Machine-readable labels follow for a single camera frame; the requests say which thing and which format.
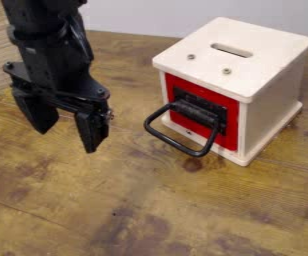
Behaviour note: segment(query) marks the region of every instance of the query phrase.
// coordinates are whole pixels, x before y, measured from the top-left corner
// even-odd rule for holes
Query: wooden table
[[[117,115],[98,153],[70,114],[41,136],[0,96],[0,255],[308,255],[308,63],[303,114],[243,168],[144,131],[163,105],[152,58],[177,39],[89,37]]]

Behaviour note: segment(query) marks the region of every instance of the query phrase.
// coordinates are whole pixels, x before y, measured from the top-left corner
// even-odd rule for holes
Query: screw
[[[8,69],[13,69],[13,68],[14,68],[14,64],[13,64],[12,62],[8,62],[8,63],[6,63],[6,68],[8,68]]]
[[[188,55],[188,60],[195,60],[196,59],[196,55],[195,54],[189,54]]]
[[[224,69],[224,74],[225,75],[231,75],[233,73],[232,69],[231,68],[225,68]]]
[[[98,94],[100,96],[104,96],[104,95],[106,94],[105,89],[104,89],[104,88],[100,88],[100,89],[97,90],[97,94]]]

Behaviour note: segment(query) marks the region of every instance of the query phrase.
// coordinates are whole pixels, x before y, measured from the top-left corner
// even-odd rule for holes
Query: slot
[[[245,50],[241,50],[241,49],[237,49],[232,46],[228,46],[228,45],[224,45],[224,44],[212,44],[212,48],[219,50],[219,51],[223,51],[223,52],[228,52],[239,57],[243,57],[243,58],[251,58],[253,57],[253,53],[249,52],[249,51],[245,51]]]

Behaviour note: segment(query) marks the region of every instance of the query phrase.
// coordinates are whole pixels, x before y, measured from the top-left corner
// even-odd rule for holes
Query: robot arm
[[[94,59],[78,8],[84,0],[2,0],[9,37],[24,62],[5,65],[17,104],[38,132],[73,112],[88,153],[109,136],[109,90],[92,78]]]

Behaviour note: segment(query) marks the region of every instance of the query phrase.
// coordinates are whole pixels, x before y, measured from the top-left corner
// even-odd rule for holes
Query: black handle
[[[157,110],[147,119],[145,121],[145,129],[147,131],[156,136],[159,139],[161,139],[164,142],[167,142],[169,145],[172,145],[175,148],[177,148],[179,150],[181,150],[184,153],[187,153],[188,155],[193,156],[193,157],[204,157],[212,150],[213,147],[213,143],[217,137],[217,134],[220,132],[220,121],[219,119],[215,119],[215,125],[213,125],[213,133],[211,138],[208,139],[208,142],[203,148],[201,151],[196,151],[191,148],[188,148],[187,146],[184,146],[180,142],[177,142],[175,139],[172,139],[171,137],[168,137],[165,134],[163,134],[160,131],[157,131],[151,124],[153,123],[153,121],[171,109],[175,109],[176,102],[167,104],[160,110]]]

